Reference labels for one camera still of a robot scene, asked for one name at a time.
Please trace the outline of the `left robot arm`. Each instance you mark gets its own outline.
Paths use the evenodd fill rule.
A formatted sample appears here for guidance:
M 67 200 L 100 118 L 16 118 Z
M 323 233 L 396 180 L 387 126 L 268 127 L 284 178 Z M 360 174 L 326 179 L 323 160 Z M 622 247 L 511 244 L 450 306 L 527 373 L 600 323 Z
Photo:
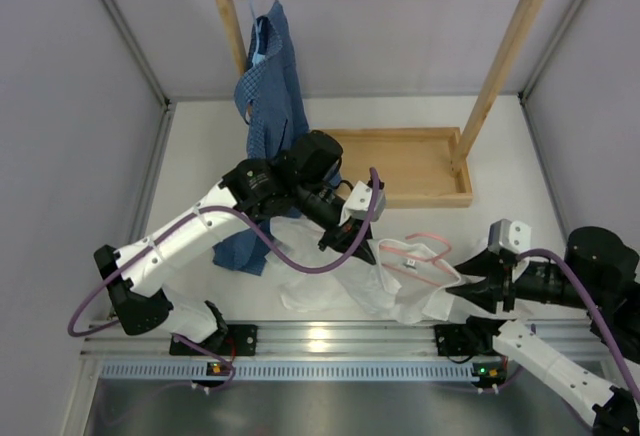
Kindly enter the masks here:
M 166 283 L 206 250 L 237 234 L 270 241 L 263 223 L 299 212 L 323 229 L 318 246 L 374 264 L 371 224 L 384 208 L 377 171 L 358 182 L 347 198 L 337 195 L 331 173 L 341 165 L 342 146 L 312 131 L 270 159 L 246 159 L 225 174 L 195 205 L 136 243 L 105 245 L 94 260 L 106 283 L 117 320 L 128 336 L 153 330 L 177 334 L 203 354 L 225 346 L 228 326 L 210 301 L 191 300 Z

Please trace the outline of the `pink wire hanger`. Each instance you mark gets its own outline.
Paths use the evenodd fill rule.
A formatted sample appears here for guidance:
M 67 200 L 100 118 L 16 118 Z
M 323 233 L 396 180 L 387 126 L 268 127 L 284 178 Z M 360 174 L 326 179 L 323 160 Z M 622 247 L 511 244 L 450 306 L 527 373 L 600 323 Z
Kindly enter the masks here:
M 427 266 L 450 278 L 458 278 L 457 273 L 445 260 L 453 247 L 440 235 L 418 232 L 406 236 L 403 240 L 385 239 L 379 242 L 378 249 L 385 255 L 381 265 L 388 271 L 435 287 L 443 286 L 444 282 L 427 278 L 424 275 Z

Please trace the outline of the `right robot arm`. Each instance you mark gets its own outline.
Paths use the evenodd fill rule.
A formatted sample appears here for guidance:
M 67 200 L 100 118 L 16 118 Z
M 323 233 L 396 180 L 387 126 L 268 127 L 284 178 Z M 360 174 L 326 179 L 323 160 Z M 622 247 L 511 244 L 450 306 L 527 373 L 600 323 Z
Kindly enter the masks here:
M 536 248 L 532 229 L 501 219 L 487 245 L 456 265 L 462 280 L 449 286 L 444 319 L 453 332 L 436 331 L 440 354 L 496 355 L 516 363 L 568 405 L 594 435 L 639 432 L 639 254 L 614 232 L 573 230 L 564 253 Z M 621 383 L 583 368 L 535 334 L 537 322 L 589 330 L 608 349 Z

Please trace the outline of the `white shirt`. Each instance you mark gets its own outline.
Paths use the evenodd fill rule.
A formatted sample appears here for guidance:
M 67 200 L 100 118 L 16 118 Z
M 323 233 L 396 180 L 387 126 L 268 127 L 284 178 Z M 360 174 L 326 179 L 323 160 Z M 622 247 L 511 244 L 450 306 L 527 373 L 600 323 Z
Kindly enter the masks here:
M 410 224 L 375 237 L 370 246 L 377 264 L 372 266 L 354 257 L 326 273 L 304 274 L 269 253 L 264 276 L 276 284 L 278 299 L 285 311 L 300 317 L 326 316 L 332 319 L 380 319 L 413 325 L 424 320 L 462 323 L 470 316 L 486 317 L 488 312 L 447 292 L 450 287 L 467 282 L 455 269 L 457 257 L 473 249 L 470 226 L 460 219 L 450 223 L 437 219 Z M 446 238 L 452 251 L 445 260 L 458 278 L 427 266 L 424 275 L 444 282 L 441 287 L 386 270 L 381 263 L 385 257 L 378 249 L 381 240 L 403 240 L 406 236 L 428 232 Z

